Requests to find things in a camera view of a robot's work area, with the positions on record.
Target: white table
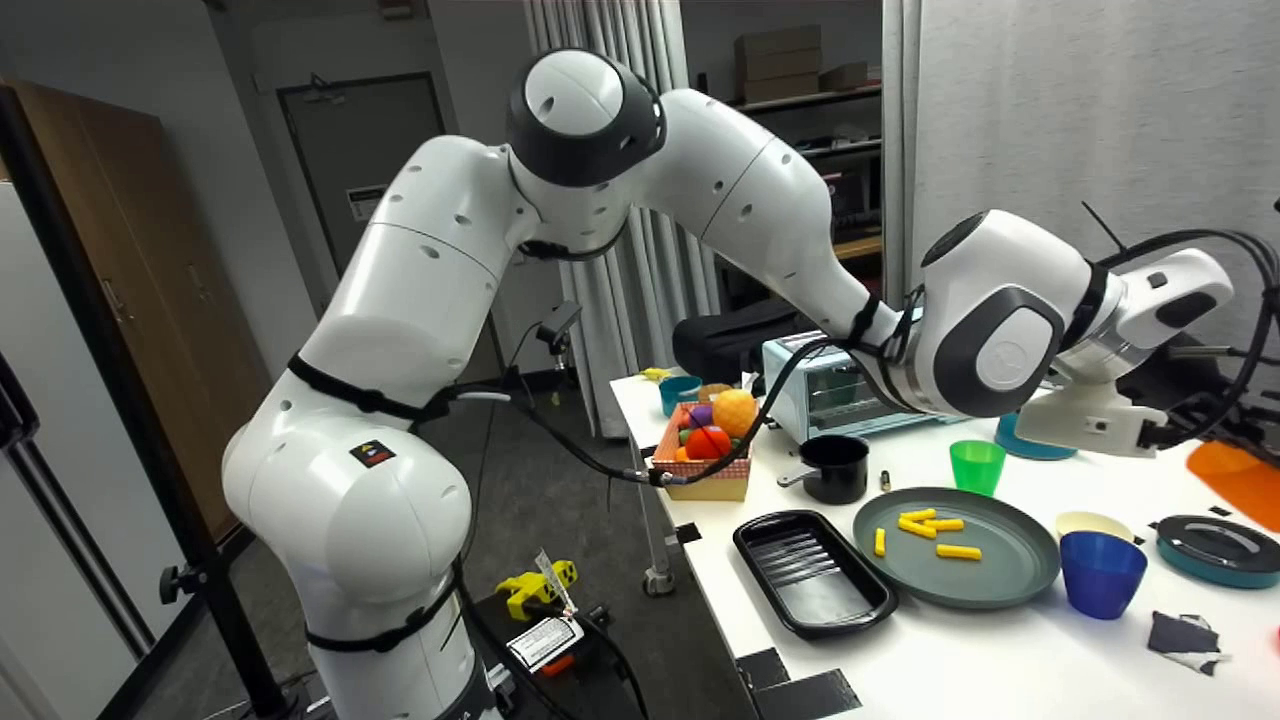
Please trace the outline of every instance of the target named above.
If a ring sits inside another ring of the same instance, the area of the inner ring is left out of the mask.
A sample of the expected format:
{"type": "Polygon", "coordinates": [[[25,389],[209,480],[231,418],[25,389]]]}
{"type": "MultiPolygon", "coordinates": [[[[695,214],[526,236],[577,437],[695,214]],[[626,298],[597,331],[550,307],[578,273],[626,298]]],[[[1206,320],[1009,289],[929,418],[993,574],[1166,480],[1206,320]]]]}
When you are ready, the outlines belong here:
{"type": "MultiPolygon", "coordinates": [[[[662,418],[656,383],[644,376],[611,380],[634,450],[656,446],[662,418]]],[[[946,442],[993,437],[993,424],[944,424],[873,442],[873,488],[880,467],[897,488],[951,486],[946,442]]],[[[1196,476],[1184,474],[1192,450],[1154,461],[1073,457],[1060,465],[1026,465],[1009,457],[999,500],[1025,508],[1045,528],[1068,508],[1093,508],[1149,534],[1170,514],[1206,514],[1219,506],[1196,476]]],[[[858,506],[811,506],[804,488],[774,488],[799,461],[779,434],[758,434],[750,446],[750,480],[745,506],[666,500],[673,525],[695,525],[705,539],[686,544],[686,564],[713,605],[713,617],[732,649],[749,658],[774,649],[792,677],[844,668],[862,708],[856,715],[903,720],[1128,720],[1128,715],[1280,715],[1280,592],[1232,592],[1174,575],[1153,544],[1149,575],[1122,621],[1077,617],[1054,587],[1016,614],[966,617],[918,601],[903,601],[880,630],[836,644],[807,644],[774,621],[749,564],[732,549],[732,528],[779,508],[817,508],[844,536],[858,506]],[[1227,666],[1217,677],[1196,677],[1163,658],[1153,658],[1153,607],[1196,614],[1217,634],[1227,666]]]]}

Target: floor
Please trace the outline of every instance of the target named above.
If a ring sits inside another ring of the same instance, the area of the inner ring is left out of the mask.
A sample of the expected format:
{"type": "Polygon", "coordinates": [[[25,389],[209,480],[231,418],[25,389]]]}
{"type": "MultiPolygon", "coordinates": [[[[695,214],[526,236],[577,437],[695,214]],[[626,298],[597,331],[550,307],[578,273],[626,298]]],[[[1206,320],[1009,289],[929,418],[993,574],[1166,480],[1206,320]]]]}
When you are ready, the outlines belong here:
{"type": "MultiPolygon", "coordinates": [[[[626,450],[586,442],[572,392],[540,392],[535,410],[599,461],[632,465],[626,450]]],[[[646,536],[656,536],[644,525],[662,525],[646,488],[609,486],[561,453],[530,420],[499,405],[462,405],[422,430],[422,437],[472,480],[475,520],[462,558],[472,596],[485,596],[507,574],[530,568],[535,551],[572,558],[578,568],[577,605],[609,607],[611,639],[634,668],[651,720],[749,715],[695,579],[683,575],[677,596],[644,596],[638,575],[646,568],[646,536]]],[[[231,579],[271,674],[294,681],[306,698],[323,698],[304,653],[289,575],[265,544],[250,544],[231,564],[231,579]]],[[[243,690],[231,660],[209,621],[199,621],[137,715],[220,720],[243,715],[238,702],[243,690]]]]}

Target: black tray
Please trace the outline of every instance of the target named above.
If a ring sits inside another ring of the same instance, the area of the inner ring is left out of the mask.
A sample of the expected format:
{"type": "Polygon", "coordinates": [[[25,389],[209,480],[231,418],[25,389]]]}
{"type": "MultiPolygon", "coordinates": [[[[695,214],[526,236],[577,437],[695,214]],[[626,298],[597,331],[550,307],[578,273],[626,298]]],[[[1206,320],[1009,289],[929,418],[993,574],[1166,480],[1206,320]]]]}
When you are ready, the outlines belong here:
{"type": "Polygon", "coordinates": [[[887,579],[817,514],[756,517],[732,544],[804,639],[873,630],[897,607],[887,579]]]}

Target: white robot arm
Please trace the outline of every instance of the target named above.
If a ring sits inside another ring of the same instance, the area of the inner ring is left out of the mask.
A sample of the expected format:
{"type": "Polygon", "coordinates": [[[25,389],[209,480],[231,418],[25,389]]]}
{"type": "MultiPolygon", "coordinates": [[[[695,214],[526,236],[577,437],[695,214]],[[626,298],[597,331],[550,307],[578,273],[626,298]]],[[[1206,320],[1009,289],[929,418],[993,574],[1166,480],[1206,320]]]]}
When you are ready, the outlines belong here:
{"type": "Polygon", "coordinates": [[[1203,251],[1094,273],[986,214],[929,251],[897,311],[831,256],[829,184],[788,145],[701,93],[656,95],[604,57],[540,57],[510,145],[439,137],[404,164],[323,320],[225,453],[226,506],[289,568],[340,715],[475,711],[453,587],[472,500],[412,424],[462,373],[515,250],[597,256],[632,209],[666,214],[792,302],[908,410],[1013,411],[1060,367],[1077,392],[1037,395],[1026,430],[1078,450],[1137,453],[1158,411],[1111,380],[1232,298],[1203,251]]]}

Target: green plate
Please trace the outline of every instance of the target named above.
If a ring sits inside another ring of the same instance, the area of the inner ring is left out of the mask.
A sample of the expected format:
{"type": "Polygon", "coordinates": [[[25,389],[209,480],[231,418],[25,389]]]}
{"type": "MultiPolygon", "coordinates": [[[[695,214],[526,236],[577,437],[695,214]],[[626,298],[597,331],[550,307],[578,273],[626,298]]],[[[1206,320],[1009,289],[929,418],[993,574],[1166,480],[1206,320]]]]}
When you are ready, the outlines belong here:
{"type": "Polygon", "coordinates": [[[1045,596],[1054,579],[1054,539],[1026,514],[966,498],[956,488],[903,488],[875,498],[853,520],[853,544],[912,596],[960,607],[999,614],[1045,596]],[[934,508],[934,517],[964,517],[964,534],[939,534],[944,544],[982,549],[978,564],[956,564],[934,558],[934,539],[918,539],[897,528],[898,514],[934,508]],[[887,551],[873,551],[875,528],[887,534],[887,551]]]}

